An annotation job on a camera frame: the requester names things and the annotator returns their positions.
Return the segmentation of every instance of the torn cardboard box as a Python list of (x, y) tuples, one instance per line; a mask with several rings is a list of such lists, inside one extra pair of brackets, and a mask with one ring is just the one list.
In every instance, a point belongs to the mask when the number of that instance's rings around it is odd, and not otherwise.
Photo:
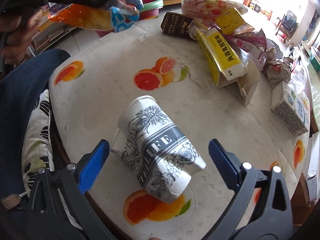
[(260, 80), (260, 73), (255, 64), (251, 60), (242, 62), (215, 28), (206, 34), (194, 28), (192, 34), (197, 38), (209, 63), (216, 87), (221, 88), (237, 82), (244, 99), (242, 103), (247, 106)]

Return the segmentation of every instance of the green rim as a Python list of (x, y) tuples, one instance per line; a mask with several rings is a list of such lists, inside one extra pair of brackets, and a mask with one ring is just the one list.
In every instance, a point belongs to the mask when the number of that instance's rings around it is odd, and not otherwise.
[(159, 7), (163, 7), (163, 0), (155, 0), (153, 2), (149, 2), (143, 5), (143, 8), (139, 10), (140, 12), (145, 12), (149, 10), (153, 10)]

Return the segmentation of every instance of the yellow box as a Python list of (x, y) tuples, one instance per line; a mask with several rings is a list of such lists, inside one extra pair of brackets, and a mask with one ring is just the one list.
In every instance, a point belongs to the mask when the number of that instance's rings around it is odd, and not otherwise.
[[(228, 90), (247, 106), (260, 80), (260, 72), (255, 64), (246, 58), (245, 67), (217, 29), (211, 29), (204, 34), (198, 28), (194, 28), (193, 35), (196, 36), (209, 63), (216, 87), (221, 88), (237, 82), (238, 89), (233, 90), (233, 87), (229, 87), (230, 90)], [(226, 55), (226, 50), (224, 51), (222, 48), (227, 48), (230, 55)]]
[(215, 21), (222, 33), (225, 35), (231, 35), (236, 28), (245, 23), (236, 8), (230, 8)]

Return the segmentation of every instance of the hand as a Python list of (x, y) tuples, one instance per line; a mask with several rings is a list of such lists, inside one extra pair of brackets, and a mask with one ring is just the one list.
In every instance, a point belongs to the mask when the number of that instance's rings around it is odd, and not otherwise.
[(25, 56), (33, 35), (38, 31), (42, 13), (42, 9), (36, 11), (28, 20), (26, 28), (23, 29), (17, 29), (21, 22), (21, 16), (10, 13), (0, 15), (0, 32), (12, 32), (7, 40), (8, 46), (0, 51), (0, 55), (5, 58), (6, 64), (18, 65), (20, 60)]

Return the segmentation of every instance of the small carton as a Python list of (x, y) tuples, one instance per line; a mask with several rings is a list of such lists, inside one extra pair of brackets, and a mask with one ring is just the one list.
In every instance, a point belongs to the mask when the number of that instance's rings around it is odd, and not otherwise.
[(193, 18), (173, 12), (167, 12), (161, 23), (162, 33), (191, 39), (189, 35), (189, 25)]
[(216, 85), (219, 83), (220, 73), (228, 81), (246, 73), (245, 66), (216, 28), (205, 34), (199, 31), (197, 39), (205, 52)]
[(296, 96), (284, 81), (273, 89), (271, 110), (284, 121), (295, 136), (308, 132), (310, 127), (308, 102)]

